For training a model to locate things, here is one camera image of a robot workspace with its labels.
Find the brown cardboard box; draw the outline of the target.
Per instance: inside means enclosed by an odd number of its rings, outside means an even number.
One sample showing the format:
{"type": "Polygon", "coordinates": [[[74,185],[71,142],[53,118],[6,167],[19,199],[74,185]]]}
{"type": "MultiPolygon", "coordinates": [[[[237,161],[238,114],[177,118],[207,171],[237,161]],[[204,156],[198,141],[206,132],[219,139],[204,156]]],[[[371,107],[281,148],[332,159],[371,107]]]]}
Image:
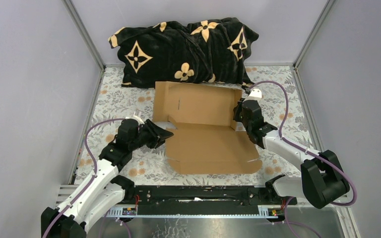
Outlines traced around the brown cardboard box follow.
{"type": "Polygon", "coordinates": [[[182,175],[253,174],[262,167],[245,131],[237,130],[233,109],[242,90],[192,83],[156,82],[154,122],[170,122],[169,165],[182,175]]]}

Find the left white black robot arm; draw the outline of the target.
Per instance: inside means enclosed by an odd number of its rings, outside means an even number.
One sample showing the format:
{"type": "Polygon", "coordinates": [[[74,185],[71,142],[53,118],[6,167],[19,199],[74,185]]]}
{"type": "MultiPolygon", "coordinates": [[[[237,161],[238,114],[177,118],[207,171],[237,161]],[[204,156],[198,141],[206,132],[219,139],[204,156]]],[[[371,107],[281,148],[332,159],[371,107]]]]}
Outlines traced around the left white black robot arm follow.
{"type": "Polygon", "coordinates": [[[90,229],[117,203],[130,203],[134,183],[120,171],[141,147],[156,149],[174,134],[138,116],[119,119],[114,139],[103,148],[94,169],[86,179],[56,208],[41,214],[44,238],[85,238],[90,229]]]}

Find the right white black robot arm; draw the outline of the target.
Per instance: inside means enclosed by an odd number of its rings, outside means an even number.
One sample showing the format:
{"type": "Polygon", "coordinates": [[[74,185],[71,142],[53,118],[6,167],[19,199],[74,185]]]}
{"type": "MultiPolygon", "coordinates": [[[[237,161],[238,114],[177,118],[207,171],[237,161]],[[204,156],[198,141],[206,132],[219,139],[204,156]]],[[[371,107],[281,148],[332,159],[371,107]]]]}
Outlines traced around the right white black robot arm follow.
{"type": "Polygon", "coordinates": [[[266,182],[267,202],[277,204],[284,197],[300,197],[320,209],[350,191],[334,152],[310,151],[280,137],[279,129],[264,121],[258,101],[239,100],[233,119],[243,124],[253,144],[281,156],[301,172],[300,177],[277,176],[266,182]]]}

